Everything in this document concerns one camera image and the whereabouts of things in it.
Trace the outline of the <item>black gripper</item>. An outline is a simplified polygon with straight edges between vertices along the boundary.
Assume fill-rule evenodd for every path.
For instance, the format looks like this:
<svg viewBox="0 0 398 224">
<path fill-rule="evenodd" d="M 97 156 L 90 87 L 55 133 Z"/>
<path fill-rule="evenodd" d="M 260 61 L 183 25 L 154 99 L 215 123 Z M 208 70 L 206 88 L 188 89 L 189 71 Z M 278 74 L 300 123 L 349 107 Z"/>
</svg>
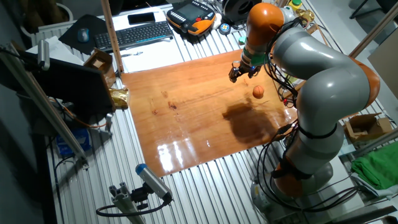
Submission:
<svg viewBox="0 0 398 224">
<path fill-rule="evenodd" d="M 235 83 L 240 74 L 246 74 L 246 73 L 248 73 L 249 78 L 252 78 L 255 77 L 260 70 L 261 70 L 260 66 L 252 66 L 250 64 L 247 64 L 246 62 L 243 62 L 242 60 L 234 61 L 233 67 L 231 68 L 228 74 L 229 80 Z"/>
</svg>

